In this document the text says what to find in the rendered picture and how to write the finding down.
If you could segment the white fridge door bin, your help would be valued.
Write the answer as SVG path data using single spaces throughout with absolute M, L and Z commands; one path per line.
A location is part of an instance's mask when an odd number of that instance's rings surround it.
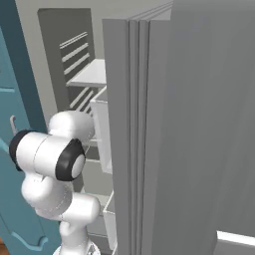
M 100 163 L 104 173 L 113 173 L 107 88 L 103 87 L 90 102 L 95 124 Z
M 111 250 L 116 248 L 117 241 L 117 222 L 116 222 L 116 210 L 115 210 L 115 197 L 111 193 L 106 206 L 103 209 L 103 215 L 106 225 L 107 236 L 109 240 L 109 246 Z

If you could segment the grey fridge door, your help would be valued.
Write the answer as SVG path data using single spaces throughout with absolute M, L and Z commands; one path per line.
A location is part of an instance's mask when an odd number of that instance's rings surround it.
M 255 0 L 103 22 L 118 255 L 255 255 Z

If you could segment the white fridge shelf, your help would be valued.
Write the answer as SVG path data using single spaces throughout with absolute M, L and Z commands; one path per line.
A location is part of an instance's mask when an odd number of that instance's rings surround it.
M 107 84 L 104 59 L 94 59 L 67 82 L 68 87 L 103 88 Z

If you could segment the teal cupboard door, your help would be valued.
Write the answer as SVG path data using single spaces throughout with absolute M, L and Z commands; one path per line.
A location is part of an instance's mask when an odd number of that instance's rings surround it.
M 0 0 L 0 238 L 10 255 L 53 255 L 59 224 L 39 217 L 21 194 L 25 173 L 9 155 L 18 130 L 46 130 L 15 0 Z

